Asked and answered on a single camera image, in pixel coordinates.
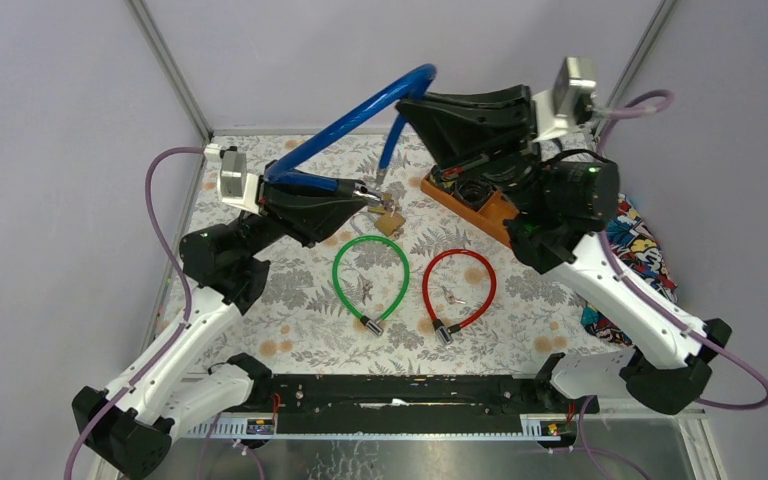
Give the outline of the red cable lock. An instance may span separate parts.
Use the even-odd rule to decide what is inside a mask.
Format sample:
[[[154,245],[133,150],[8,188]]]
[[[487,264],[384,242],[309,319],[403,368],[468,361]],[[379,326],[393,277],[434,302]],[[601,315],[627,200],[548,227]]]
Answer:
[[[454,275],[449,275],[447,277],[449,282],[444,284],[443,276],[437,274],[438,268],[443,263],[448,260],[452,260],[455,257],[469,258],[473,263],[476,264],[476,267],[473,268],[473,271],[478,271],[477,279],[467,279],[465,287],[455,285]],[[448,304],[440,289],[441,286],[445,286],[451,289],[459,298],[465,300],[466,304]],[[485,293],[485,297],[480,304],[476,302],[476,295],[471,295],[469,298],[463,297],[463,293],[467,287],[478,287],[479,292]],[[421,294],[428,319],[430,320],[432,331],[439,342],[443,346],[451,345],[456,334],[482,318],[493,305],[496,298],[497,289],[498,279],[496,270],[490,261],[482,254],[469,249],[455,248],[444,250],[434,256],[423,272],[421,281]],[[436,300],[436,295],[441,296],[442,299],[452,307],[470,307],[471,311],[468,314],[464,314],[464,316],[460,319],[447,317],[445,309],[441,307]]]

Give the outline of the brass padlock with label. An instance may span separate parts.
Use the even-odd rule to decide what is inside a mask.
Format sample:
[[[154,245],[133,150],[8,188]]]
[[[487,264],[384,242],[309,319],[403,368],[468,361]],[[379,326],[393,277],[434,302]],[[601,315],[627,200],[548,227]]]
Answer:
[[[396,202],[389,193],[383,193],[380,198],[370,201],[367,210],[377,215],[392,214],[396,211]]]

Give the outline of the blue cable lock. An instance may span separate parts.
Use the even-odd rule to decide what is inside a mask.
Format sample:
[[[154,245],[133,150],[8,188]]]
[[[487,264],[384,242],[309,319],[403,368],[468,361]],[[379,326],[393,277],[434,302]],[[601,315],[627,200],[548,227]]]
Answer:
[[[264,171],[264,182],[335,192],[338,189],[336,179],[306,174],[296,168],[397,101],[422,99],[436,74],[433,64],[420,65],[404,74],[278,159]]]

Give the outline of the plain brass padlock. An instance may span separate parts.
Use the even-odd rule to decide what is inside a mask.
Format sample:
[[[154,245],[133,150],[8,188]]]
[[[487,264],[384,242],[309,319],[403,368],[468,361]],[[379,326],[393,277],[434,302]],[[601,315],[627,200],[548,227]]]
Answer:
[[[360,225],[362,220],[366,220],[377,232],[388,238],[395,238],[401,235],[406,223],[406,219],[399,213],[377,214],[361,212],[349,220],[349,225],[357,234],[365,233],[365,230]]]

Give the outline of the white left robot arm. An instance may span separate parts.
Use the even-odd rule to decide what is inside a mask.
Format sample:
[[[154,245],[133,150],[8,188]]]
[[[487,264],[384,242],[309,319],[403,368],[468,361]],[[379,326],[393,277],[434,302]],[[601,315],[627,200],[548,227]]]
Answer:
[[[196,283],[185,293],[184,312],[105,388],[85,387],[72,402],[79,443],[129,479],[150,475],[172,444],[209,416],[236,405],[256,411],[269,401],[265,368],[250,358],[173,395],[208,344],[262,295],[270,264],[257,254],[285,236],[312,247],[364,207],[385,201],[360,180],[296,172],[279,183],[223,174],[217,191],[241,213],[181,239],[182,283]]]

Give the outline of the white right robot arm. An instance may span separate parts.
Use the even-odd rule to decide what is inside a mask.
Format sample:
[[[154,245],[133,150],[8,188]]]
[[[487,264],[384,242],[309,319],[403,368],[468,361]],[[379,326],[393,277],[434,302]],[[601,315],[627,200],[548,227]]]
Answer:
[[[549,360],[547,376],[533,386],[539,407],[557,412],[585,396],[629,396],[673,415],[701,397],[730,327],[686,313],[611,252],[607,227],[620,187],[615,162],[589,149],[541,154],[542,142],[598,113],[590,93],[558,87],[532,94],[516,86],[428,93],[396,108],[443,181],[486,182],[515,210],[502,226],[521,263],[573,290],[631,337],[630,347],[612,355]]]

